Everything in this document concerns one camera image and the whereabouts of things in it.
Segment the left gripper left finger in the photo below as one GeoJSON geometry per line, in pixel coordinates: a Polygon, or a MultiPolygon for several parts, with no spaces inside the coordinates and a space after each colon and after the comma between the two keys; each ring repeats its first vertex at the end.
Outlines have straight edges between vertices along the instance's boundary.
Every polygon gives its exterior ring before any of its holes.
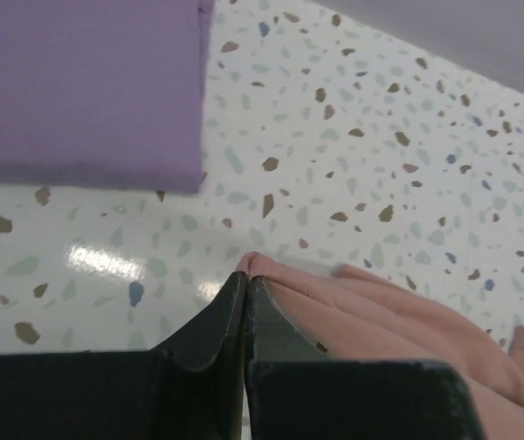
{"type": "Polygon", "coordinates": [[[246,275],[150,350],[158,356],[152,439],[239,439],[244,399],[246,275]]]}

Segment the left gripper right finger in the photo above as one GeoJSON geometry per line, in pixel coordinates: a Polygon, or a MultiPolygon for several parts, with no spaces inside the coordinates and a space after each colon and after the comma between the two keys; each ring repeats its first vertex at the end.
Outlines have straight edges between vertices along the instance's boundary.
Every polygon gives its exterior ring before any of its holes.
{"type": "Polygon", "coordinates": [[[245,380],[254,439],[327,439],[334,363],[280,311],[262,277],[249,283],[245,380]]]}

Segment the pink t shirt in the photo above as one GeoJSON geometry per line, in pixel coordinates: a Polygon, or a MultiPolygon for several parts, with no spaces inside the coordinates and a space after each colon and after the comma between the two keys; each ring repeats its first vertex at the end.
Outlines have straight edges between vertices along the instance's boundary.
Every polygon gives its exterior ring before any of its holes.
{"type": "Polygon", "coordinates": [[[334,357],[440,360],[468,380],[482,409],[524,411],[523,325],[504,351],[454,310],[349,265],[319,276],[253,252],[237,268],[264,278],[280,310],[334,357]]]}

